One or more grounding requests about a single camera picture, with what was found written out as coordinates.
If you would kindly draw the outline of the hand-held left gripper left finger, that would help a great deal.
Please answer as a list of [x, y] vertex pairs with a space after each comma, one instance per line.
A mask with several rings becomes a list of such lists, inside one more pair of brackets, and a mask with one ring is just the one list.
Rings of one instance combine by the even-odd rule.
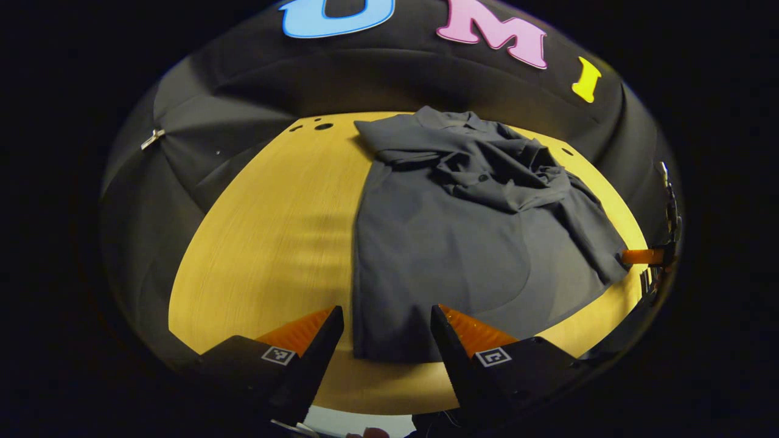
[[304, 422], [342, 336], [339, 305], [314, 311], [258, 338], [234, 335], [195, 361], [195, 379], [214, 401], [259, 428]]

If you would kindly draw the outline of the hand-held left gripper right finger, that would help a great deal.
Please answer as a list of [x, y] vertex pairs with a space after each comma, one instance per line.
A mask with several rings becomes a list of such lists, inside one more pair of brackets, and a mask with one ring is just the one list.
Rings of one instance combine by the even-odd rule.
[[449, 306], [432, 306], [430, 330], [468, 428], [522, 419], [586, 376], [586, 364], [542, 336], [518, 340]]

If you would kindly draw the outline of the grey button shirt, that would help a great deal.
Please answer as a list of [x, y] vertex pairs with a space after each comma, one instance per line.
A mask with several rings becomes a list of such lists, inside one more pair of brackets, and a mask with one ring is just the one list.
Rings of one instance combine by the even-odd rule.
[[438, 304], [534, 336], [631, 269], [601, 200], [538, 139], [430, 107], [354, 126], [372, 155], [354, 223], [360, 360], [439, 361]]

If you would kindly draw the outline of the black backdrop cloth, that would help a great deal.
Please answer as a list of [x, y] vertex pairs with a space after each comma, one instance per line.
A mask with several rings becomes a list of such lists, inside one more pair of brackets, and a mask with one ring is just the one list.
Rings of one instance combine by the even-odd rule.
[[[173, 278], [217, 197], [295, 119], [424, 105], [567, 141], [620, 194], [649, 244], [668, 236], [659, 162], [678, 170], [665, 134], [609, 62], [501, 0], [477, 0], [498, 29], [519, 19], [545, 32], [545, 69], [437, 36], [448, 0], [394, 0], [393, 15], [356, 32], [285, 33], [274, 4], [184, 57], [120, 128], [99, 197], [108, 283], [127, 324], [170, 365], [193, 351], [168, 329]], [[154, 128], [165, 136], [146, 150]]]

